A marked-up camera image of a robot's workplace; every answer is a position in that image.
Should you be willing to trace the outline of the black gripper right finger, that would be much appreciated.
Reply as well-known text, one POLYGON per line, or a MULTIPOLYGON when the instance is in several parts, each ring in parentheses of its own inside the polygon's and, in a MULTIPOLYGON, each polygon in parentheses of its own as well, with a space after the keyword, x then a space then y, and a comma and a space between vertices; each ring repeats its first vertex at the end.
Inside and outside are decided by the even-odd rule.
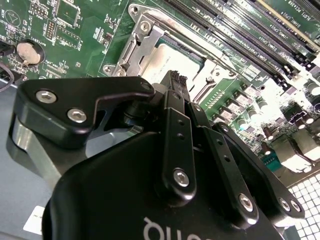
POLYGON ((180 77, 187 101, 193 143, 204 151, 207 172, 218 185, 214 194, 225 218, 248 229, 264 215, 275 227, 291 227, 305 218, 294 195, 224 123, 210 125, 204 110, 191 102, 187 77, 180 77))

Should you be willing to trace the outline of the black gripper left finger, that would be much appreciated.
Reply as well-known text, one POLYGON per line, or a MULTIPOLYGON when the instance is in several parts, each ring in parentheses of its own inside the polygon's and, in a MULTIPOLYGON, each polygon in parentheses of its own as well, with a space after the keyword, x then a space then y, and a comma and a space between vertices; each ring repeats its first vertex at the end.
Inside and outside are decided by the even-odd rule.
POLYGON ((85 159, 89 140, 140 127, 160 133, 157 192, 171 203, 196 194, 187 78, 168 71, 160 83, 139 76, 29 80, 14 103, 14 143, 54 187, 85 159))

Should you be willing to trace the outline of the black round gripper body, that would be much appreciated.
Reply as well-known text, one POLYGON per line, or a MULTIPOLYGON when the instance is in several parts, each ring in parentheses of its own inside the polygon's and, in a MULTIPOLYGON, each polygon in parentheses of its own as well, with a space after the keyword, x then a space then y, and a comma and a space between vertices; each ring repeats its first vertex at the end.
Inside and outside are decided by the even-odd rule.
POLYGON ((195 152, 196 194, 171 207, 155 191, 157 133, 143 133, 69 169, 42 218, 45 240, 280 240, 263 214, 248 229, 223 215, 214 161, 195 152))

